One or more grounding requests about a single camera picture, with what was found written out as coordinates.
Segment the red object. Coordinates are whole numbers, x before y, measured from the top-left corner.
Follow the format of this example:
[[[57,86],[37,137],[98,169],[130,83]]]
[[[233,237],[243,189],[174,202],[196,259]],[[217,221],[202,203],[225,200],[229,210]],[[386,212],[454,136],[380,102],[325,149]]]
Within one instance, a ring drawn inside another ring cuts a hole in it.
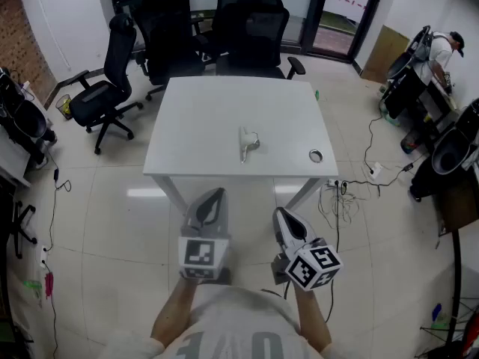
[[[473,343],[479,337],[479,312],[468,320],[461,340],[461,358],[465,358],[472,350]]]

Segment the person's left forearm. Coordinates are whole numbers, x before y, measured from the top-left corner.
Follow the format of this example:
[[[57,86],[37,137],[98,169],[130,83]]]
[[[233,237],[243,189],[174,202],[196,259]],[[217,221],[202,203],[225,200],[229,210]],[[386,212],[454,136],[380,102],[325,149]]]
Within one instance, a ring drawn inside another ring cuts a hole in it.
[[[165,348],[187,329],[197,287],[196,280],[180,277],[156,317],[150,337],[163,344]]]

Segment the colourful bin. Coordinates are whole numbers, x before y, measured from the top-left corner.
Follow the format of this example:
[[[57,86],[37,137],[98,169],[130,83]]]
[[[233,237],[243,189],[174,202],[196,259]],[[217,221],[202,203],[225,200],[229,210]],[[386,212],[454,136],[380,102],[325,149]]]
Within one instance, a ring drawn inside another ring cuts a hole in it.
[[[405,154],[412,153],[418,147],[416,142],[417,137],[416,131],[413,129],[401,140],[400,147]]]

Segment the black tripod stand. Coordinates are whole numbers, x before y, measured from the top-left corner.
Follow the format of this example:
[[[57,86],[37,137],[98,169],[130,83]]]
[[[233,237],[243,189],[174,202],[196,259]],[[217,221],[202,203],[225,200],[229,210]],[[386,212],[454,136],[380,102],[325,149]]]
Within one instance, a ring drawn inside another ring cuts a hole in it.
[[[479,359],[479,337],[475,340],[471,352],[461,358],[461,340],[468,320],[474,313],[479,312],[479,296],[464,297],[462,289],[462,255],[458,231],[452,233],[454,252],[454,288],[452,295],[451,313],[445,321],[438,319],[430,327],[420,327],[431,337],[440,340],[442,344],[428,349],[415,356],[415,359]]]

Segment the black shell chair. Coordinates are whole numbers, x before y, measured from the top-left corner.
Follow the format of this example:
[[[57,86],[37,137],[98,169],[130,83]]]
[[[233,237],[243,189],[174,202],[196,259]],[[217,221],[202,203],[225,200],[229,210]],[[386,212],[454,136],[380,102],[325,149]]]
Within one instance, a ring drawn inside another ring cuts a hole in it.
[[[457,121],[439,140],[431,156],[419,166],[409,193],[416,201],[437,194],[466,172],[463,163],[479,156],[479,98],[463,109]]]
[[[30,154],[36,166],[41,168],[48,162],[45,153],[37,146],[37,139],[54,144],[56,134],[47,126],[41,110],[25,98],[5,67],[0,67],[0,126],[14,143]]]
[[[402,53],[389,67],[386,73],[387,80],[399,79],[414,60],[414,53],[406,51]]]

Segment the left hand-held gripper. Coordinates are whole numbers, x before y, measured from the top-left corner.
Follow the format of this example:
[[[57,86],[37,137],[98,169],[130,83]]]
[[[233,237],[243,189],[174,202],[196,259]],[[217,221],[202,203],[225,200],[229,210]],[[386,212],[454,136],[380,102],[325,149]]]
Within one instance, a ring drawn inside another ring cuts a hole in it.
[[[187,279],[217,281],[225,269],[231,243],[228,193],[214,188],[187,209],[178,238],[180,274]]]

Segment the black chair base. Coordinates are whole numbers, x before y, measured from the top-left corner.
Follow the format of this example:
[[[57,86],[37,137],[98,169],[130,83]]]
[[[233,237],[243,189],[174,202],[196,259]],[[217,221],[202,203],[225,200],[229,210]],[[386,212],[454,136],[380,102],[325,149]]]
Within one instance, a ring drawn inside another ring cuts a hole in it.
[[[32,205],[27,205],[26,208],[22,209],[22,201],[16,201],[13,205],[13,217],[10,225],[9,234],[13,237],[14,252],[17,259],[22,259],[22,252],[19,248],[19,237],[22,236],[27,242],[32,245],[37,244],[37,239],[35,237],[29,237],[27,233],[22,228],[22,223],[24,218],[28,215],[29,212],[34,214],[36,212],[36,207]]]

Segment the white desk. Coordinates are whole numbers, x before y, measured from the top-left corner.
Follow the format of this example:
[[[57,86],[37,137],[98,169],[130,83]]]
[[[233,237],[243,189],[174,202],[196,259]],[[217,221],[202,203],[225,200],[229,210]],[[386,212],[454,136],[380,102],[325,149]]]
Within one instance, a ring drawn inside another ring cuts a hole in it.
[[[42,113],[46,128],[51,129],[52,121],[49,119],[46,109],[41,105],[40,100],[30,87],[29,81],[20,85],[22,92],[33,102]],[[25,178],[28,162],[31,154],[23,149],[21,145],[14,142],[8,135],[5,128],[0,124],[0,175],[15,185],[29,188],[31,183]]]

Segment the dark desk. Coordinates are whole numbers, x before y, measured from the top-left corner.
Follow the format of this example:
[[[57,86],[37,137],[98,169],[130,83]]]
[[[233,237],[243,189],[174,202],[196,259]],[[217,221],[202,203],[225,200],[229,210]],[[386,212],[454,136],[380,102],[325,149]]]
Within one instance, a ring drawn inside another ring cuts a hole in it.
[[[415,144],[424,145],[425,150],[432,154],[440,138],[452,129],[459,112],[453,96],[433,76],[413,107]]]

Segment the white table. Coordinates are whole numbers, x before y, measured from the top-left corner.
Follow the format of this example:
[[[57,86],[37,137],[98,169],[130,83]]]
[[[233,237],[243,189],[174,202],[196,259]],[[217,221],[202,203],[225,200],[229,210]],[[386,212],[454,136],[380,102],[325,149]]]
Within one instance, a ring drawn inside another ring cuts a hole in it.
[[[239,130],[256,132],[260,147],[240,161]],[[309,158],[319,150],[323,161]],[[172,78],[165,90],[144,162],[181,213],[187,205],[176,177],[302,179],[287,204],[296,209],[338,177],[326,125],[308,82],[244,76]]]

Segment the black mesh wastebasket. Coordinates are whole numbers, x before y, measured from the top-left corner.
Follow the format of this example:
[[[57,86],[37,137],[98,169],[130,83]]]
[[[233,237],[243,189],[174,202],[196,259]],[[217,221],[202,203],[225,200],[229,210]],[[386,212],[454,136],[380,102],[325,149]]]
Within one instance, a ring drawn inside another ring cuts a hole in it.
[[[58,109],[58,111],[62,114],[62,116],[66,120],[70,120],[73,118],[70,110],[70,102],[71,102],[71,97],[69,94],[65,94],[61,96],[56,104],[55,107]]]

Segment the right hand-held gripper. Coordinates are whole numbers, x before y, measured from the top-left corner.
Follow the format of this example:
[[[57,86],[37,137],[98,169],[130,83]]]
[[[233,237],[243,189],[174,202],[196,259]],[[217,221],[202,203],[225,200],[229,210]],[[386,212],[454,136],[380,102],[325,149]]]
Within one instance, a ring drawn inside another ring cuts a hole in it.
[[[324,238],[317,238],[313,227],[300,215],[277,207],[272,220],[282,251],[271,263],[276,285],[291,281],[308,292],[330,283],[343,268],[335,248]]]

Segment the person's right forearm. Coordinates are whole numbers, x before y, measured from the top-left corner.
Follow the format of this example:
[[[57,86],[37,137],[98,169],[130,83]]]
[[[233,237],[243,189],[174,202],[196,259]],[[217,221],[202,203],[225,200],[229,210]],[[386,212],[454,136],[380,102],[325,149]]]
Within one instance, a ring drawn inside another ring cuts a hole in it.
[[[332,337],[313,291],[294,285],[301,335],[318,353],[332,343]]]

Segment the black door frame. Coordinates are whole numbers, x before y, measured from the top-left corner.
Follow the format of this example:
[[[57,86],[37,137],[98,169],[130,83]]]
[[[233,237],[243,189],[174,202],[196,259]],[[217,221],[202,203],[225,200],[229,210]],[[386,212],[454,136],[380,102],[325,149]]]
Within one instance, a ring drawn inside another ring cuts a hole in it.
[[[352,63],[380,0],[310,0],[300,41],[306,55]]]

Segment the brown wooden desk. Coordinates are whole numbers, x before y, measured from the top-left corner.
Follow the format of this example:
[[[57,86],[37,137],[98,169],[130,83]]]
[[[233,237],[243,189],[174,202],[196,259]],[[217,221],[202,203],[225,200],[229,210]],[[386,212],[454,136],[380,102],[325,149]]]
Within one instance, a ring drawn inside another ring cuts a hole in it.
[[[479,184],[476,179],[463,179],[437,194],[443,230],[446,233],[479,220]]]

